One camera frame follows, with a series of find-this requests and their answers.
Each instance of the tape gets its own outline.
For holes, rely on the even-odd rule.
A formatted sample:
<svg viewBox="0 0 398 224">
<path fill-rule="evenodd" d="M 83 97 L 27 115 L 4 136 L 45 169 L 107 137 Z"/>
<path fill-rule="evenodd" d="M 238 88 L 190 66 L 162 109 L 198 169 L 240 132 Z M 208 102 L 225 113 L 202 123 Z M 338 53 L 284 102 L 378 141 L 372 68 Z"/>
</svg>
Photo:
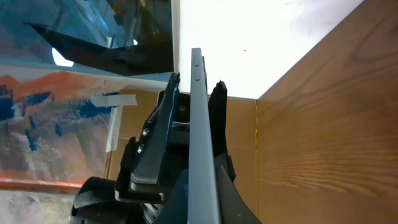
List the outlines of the tape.
<svg viewBox="0 0 398 224">
<path fill-rule="evenodd" d="M 100 106 L 136 106 L 135 95 L 110 95 L 110 96 L 92 96 L 91 103 L 96 107 Z"/>
<path fill-rule="evenodd" d="M 116 150 L 119 141 L 120 124 L 122 121 L 123 107 L 114 107 L 111 110 L 110 123 L 108 127 L 108 137 L 106 138 L 105 152 Z"/>
<path fill-rule="evenodd" d="M 108 137 L 106 138 L 106 152 L 116 150 L 119 141 L 119 131 L 122 121 L 123 106 L 137 106 L 135 95 L 93 96 L 91 103 L 96 107 L 114 106 L 109 118 Z"/>
</svg>

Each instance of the wood grain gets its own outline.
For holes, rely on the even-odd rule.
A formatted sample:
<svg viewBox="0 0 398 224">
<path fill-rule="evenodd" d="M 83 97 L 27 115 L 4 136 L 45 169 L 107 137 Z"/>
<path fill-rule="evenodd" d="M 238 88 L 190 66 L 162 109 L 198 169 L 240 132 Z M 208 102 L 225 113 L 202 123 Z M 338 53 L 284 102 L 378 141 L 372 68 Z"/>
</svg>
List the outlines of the wood grain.
<svg viewBox="0 0 398 224">
<path fill-rule="evenodd" d="M 244 203 L 257 212 L 256 102 L 228 98 L 225 137 L 236 178 L 234 185 Z"/>
<path fill-rule="evenodd" d="M 263 223 L 398 223 L 398 1 L 364 1 L 257 108 Z"/>
</svg>

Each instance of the screw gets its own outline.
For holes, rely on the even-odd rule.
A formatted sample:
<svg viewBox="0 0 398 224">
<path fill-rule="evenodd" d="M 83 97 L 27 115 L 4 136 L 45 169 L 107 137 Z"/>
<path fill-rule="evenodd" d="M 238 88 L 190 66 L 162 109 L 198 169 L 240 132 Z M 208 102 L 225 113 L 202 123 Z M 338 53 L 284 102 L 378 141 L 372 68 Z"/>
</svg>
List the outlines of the screw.
<svg viewBox="0 0 398 224">
<path fill-rule="evenodd" d="M 138 153 L 141 153 L 143 149 L 144 149 L 144 145 L 143 145 L 143 144 L 142 144 L 142 145 L 139 145 L 139 146 L 138 146 L 137 152 L 138 152 Z"/>
<path fill-rule="evenodd" d="M 144 128 L 144 130 L 142 130 L 142 135 L 147 136 L 148 134 L 149 134 L 149 128 Z"/>
</svg>

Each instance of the white light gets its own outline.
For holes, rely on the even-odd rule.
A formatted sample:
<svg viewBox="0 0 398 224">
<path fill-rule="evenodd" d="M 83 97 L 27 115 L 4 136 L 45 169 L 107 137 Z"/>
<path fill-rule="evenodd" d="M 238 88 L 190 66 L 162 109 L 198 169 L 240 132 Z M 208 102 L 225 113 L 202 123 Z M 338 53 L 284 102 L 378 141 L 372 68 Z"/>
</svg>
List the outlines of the white light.
<svg viewBox="0 0 398 224">
<path fill-rule="evenodd" d="M 55 64 L 58 66 L 72 67 L 74 64 L 74 62 L 62 57 L 62 55 L 57 50 L 55 50 L 55 48 L 52 49 L 52 58 L 54 59 Z"/>
</svg>

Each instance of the painting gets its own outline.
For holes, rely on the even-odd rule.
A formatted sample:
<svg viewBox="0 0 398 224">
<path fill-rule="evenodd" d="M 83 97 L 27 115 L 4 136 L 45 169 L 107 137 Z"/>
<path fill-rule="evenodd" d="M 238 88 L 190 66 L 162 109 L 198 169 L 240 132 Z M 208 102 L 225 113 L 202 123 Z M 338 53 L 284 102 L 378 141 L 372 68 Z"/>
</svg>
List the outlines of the painting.
<svg viewBox="0 0 398 224">
<path fill-rule="evenodd" d="M 90 176 L 102 177 L 111 107 L 96 107 L 90 97 L 118 94 L 129 82 L 36 68 L 0 70 L 0 186 L 65 193 Z"/>
<path fill-rule="evenodd" d="M 0 190 L 3 223 L 69 223 L 74 195 Z"/>
</svg>

